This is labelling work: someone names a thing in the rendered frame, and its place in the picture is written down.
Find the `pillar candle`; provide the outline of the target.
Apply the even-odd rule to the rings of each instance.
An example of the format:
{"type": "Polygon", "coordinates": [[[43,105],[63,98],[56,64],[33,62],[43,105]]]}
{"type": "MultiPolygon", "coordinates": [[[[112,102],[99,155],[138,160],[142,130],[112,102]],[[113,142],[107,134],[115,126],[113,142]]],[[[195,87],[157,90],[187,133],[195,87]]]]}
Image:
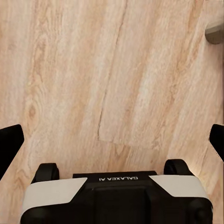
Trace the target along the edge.
{"type": "Polygon", "coordinates": [[[224,43],[224,17],[211,21],[205,29],[205,39],[212,45],[224,43]]]}

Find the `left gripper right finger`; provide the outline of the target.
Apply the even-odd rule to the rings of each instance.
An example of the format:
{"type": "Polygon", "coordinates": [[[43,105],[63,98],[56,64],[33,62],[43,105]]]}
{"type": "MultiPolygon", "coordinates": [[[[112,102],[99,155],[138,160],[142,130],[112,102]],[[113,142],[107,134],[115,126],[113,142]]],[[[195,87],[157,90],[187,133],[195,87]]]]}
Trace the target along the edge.
{"type": "Polygon", "coordinates": [[[210,132],[209,140],[224,162],[224,126],[214,124],[210,132]]]}

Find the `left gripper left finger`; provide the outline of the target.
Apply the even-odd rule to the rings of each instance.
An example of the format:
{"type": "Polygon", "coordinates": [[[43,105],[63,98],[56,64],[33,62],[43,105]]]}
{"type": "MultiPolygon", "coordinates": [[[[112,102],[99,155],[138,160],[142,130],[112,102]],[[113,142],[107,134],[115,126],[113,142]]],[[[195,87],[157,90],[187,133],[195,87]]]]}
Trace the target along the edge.
{"type": "Polygon", "coordinates": [[[0,180],[24,143],[20,124],[0,129],[0,180]]]}

